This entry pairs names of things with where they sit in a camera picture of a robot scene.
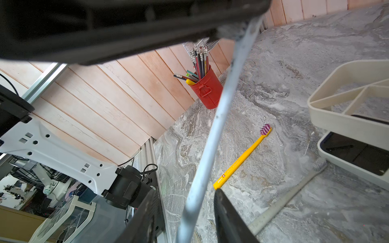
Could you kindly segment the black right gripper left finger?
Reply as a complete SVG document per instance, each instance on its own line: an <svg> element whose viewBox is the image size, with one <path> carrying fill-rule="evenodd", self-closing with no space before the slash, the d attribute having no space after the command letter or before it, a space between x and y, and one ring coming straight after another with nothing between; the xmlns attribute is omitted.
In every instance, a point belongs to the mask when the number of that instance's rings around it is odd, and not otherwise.
<svg viewBox="0 0 389 243"><path fill-rule="evenodd" d="M115 243L154 243L157 234L158 203L158 194L152 189Z"/></svg>

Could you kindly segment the yellow toothbrush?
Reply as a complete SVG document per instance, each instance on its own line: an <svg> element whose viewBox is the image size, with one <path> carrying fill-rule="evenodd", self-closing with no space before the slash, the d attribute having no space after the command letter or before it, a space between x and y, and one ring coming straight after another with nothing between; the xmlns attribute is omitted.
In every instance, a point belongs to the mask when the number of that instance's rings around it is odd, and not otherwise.
<svg viewBox="0 0 389 243"><path fill-rule="evenodd" d="M236 172L236 170L243 164L244 161L254 152L258 145L266 138L272 131L270 124L265 124L260 129L261 136L254 142L223 174L222 176L213 184L215 190L220 189L227 180Z"/></svg>

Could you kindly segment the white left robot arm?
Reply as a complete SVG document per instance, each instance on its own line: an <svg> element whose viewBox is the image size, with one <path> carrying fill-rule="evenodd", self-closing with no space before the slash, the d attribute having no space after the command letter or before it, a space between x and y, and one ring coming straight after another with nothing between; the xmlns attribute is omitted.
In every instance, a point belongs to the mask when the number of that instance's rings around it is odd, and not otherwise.
<svg viewBox="0 0 389 243"><path fill-rule="evenodd" d="M118 164L193 103L170 77L181 43L236 39L270 1L1 1L1 152L124 207L145 186Z"/></svg>

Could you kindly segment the light blue toothbrush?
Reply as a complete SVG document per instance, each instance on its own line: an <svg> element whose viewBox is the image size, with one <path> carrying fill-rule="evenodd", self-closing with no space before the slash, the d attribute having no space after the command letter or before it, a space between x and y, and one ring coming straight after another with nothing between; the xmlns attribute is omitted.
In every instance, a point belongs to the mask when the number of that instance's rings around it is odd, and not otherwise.
<svg viewBox="0 0 389 243"><path fill-rule="evenodd" d="M245 61L253 47L262 26L264 16L255 17L248 22L234 47L231 68L228 72L222 95L215 113L210 133L203 150L203 154L186 198L180 218L175 241L176 243L190 243L199 213L208 190L211 172L214 166L218 145L228 117L231 104L239 83Z"/></svg>

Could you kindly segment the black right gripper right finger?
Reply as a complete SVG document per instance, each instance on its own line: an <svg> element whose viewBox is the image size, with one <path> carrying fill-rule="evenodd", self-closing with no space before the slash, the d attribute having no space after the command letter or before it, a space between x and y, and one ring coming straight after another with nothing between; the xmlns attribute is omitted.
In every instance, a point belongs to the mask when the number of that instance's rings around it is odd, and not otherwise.
<svg viewBox="0 0 389 243"><path fill-rule="evenodd" d="M259 243L222 189L215 191L214 213L219 243Z"/></svg>

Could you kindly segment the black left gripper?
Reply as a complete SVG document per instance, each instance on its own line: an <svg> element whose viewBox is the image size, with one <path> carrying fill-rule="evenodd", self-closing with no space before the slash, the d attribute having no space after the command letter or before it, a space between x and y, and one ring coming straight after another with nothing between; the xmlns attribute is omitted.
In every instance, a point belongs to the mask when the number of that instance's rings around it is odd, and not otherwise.
<svg viewBox="0 0 389 243"><path fill-rule="evenodd" d="M1 1L1 58L92 65L240 37L270 1Z"/></svg>

